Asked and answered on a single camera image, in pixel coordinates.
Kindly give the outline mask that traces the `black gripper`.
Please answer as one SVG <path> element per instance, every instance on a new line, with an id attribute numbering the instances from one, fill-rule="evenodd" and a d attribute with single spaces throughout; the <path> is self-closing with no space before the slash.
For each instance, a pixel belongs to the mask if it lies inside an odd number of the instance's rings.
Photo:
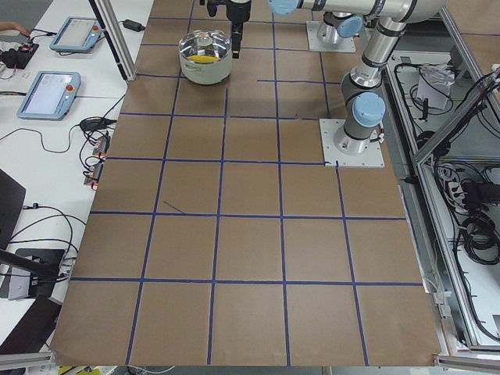
<path id="1" fill-rule="evenodd" d="M 239 59 L 243 27 L 251 15 L 251 0 L 227 0 L 226 16 L 231 24 L 231 50 L 232 58 Z"/>

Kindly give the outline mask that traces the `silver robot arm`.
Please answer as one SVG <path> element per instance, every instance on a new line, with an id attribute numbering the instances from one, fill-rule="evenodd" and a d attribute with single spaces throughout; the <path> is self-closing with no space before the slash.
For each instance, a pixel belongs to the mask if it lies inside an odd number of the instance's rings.
<path id="1" fill-rule="evenodd" d="M 320 42 L 336 45 L 354 37 L 363 27 L 363 18 L 348 12 L 325 12 L 316 32 Z"/>
<path id="2" fill-rule="evenodd" d="M 345 75 L 341 84 L 348 110 L 343 127 L 336 131 L 337 150 L 357 156 L 367 149 L 370 136 L 380 125 L 386 111 L 384 100 L 376 93 L 381 73 L 387 65 L 406 25 L 428 20 L 438 13 L 445 1 L 269 1 L 272 13 L 288 15 L 297 9 L 347 13 L 351 17 L 376 17 L 375 31 L 358 65 Z"/>

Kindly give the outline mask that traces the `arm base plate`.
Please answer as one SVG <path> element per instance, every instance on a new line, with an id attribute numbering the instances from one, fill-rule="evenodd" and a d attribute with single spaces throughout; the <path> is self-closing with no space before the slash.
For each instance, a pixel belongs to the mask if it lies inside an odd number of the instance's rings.
<path id="1" fill-rule="evenodd" d="M 351 139 L 344 129 L 344 119 L 320 119 L 320 135 L 325 166 L 383 168 L 384 158 L 377 132 L 366 140 Z"/>
<path id="2" fill-rule="evenodd" d="M 309 50 L 314 52 L 355 53 L 353 37 L 342 38 L 334 26 L 323 21 L 306 22 Z"/>

